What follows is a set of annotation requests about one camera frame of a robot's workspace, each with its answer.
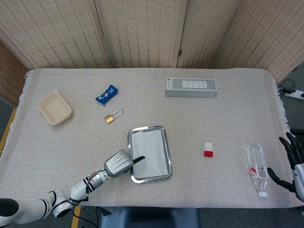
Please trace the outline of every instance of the silver tray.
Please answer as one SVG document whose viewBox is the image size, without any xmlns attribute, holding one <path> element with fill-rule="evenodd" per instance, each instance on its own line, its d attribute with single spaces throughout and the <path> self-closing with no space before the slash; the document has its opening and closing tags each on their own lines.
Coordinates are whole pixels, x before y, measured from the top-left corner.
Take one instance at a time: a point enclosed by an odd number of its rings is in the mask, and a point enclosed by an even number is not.
<svg viewBox="0 0 304 228">
<path fill-rule="evenodd" d="M 129 155 L 146 158 L 131 167 L 135 183 L 166 180 L 172 175 L 172 163 L 166 131 L 161 126 L 139 127 L 128 133 Z"/>
</svg>

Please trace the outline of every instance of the paper food container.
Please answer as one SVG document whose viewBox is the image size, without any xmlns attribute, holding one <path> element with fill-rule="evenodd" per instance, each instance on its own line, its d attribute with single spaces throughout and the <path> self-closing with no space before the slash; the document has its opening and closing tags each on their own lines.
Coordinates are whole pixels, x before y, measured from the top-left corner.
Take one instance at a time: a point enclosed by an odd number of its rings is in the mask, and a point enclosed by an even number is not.
<svg viewBox="0 0 304 228">
<path fill-rule="evenodd" d="M 56 89 L 39 99 L 37 106 L 50 125 L 64 122 L 72 113 L 71 107 Z"/>
</svg>

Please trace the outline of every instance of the electronic device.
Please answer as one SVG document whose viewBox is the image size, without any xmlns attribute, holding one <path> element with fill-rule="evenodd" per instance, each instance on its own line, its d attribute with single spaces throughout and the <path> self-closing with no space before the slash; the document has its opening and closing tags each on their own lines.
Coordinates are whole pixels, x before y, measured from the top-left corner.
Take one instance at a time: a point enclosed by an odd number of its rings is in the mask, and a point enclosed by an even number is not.
<svg viewBox="0 0 304 228">
<path fill-rule="evenodd" d="M 214 78 L 168 77 L 166 96 L 180 97 L 215 97 L 217 84 Z"/>
<path fill-rule="evenodd" d="M 296 90 L 293 93 L 290 94 L 284 94 L 285 96 L 291 97 L 291 98 L 295 98 L 295 99 L 299 99 L 304 101 L 304 92 L 300 91 L 300 90 Z"/>
</svg>

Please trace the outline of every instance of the brass padlock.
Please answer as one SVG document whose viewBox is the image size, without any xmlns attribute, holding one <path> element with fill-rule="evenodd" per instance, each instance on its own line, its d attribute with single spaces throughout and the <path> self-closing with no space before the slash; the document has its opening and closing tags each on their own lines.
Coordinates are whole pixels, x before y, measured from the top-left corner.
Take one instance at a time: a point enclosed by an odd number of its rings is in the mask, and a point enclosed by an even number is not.
<svg viewBox="0 0 304 228">
<path fill-rule="evenodd" d="M 106 122 L 109 124 L 111 123 L 114 119 L 116 119 L 117 117 L 121 116 L 124 113 L 124 110 L 122 108 L 118 109 L 117 111 L 113 112 L 110 115 L 107 115 L 104 119 L 106 120 Z"/>
</svg>

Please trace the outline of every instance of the cable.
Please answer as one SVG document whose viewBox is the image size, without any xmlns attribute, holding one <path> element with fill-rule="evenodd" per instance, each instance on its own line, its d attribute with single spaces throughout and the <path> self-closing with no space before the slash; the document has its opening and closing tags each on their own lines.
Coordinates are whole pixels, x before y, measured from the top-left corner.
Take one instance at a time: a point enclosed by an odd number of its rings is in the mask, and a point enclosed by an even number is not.
<svg viewBox="0 0 304 228">
<path fill-rule="evenodd" d="M 99 228 L 98 225 L 96 225 L 95 223 L 93 223 L 93 222 L 91 222 L 91 221 L 89 221 L 89 220 L 87 220 L 87 219 L 85 219 L 85 218 L 82 218 L 82 217 L 80 217 L 80 216 L 75 215 L 73 209 L 71 209 L 71 211 L 72 211 L 73 215 L 74 215 L 76 218 L 80 218 L 80 219 L 82 219 L 82 220 L 84 220 L 84 221 L 86 221 L 86 222 L 88 222 L 88 223 L 91 223 L 91 224 L 94 225 L 96 228 Z"/>
<path fill-rule="evenodd" d="M 283 86 L 283 84 L 285 84 L 286 82 L 291 82 L 292 85 L 287 87 L 287 86 Z M 279 88 L 282 90 L 283 93 L 292 93 L 295 92 L 295 81 L 292 79 L 285 79 L 280 85 Z"/>
<path fill-rule="evenodd" d="M 86 194 L 85 194 L 85 198 L 82 199 L 82 200 L 80 200 L 81 202 L 88 202 L 88 201 L 89 201 L 89 193 L 90 193 L 90 191 L 89 191 L 89 184 L 90 184 L 90 181 L 91 181 L 91 179 L 92 179 L 96 174 L 98 174 L 98 173 L 101 172 L 101 171 L 103 171 L 103 170 L 97 170 L 97 171 L 91 173 L 91 175 L 88 177 L 87 183 L 86 183 L 86 185 L 85 185 L 85 193 L 86 193 Z"/>
<path fill-rule="evenodd" d="M 98 207 L 96 207 L 96 218 L 97 218 L 97 226 L 99 226 L 99 217 L 98 217 L 98 214 L 97 214 L 97 209 L 98 209 Z"/>
</svg>

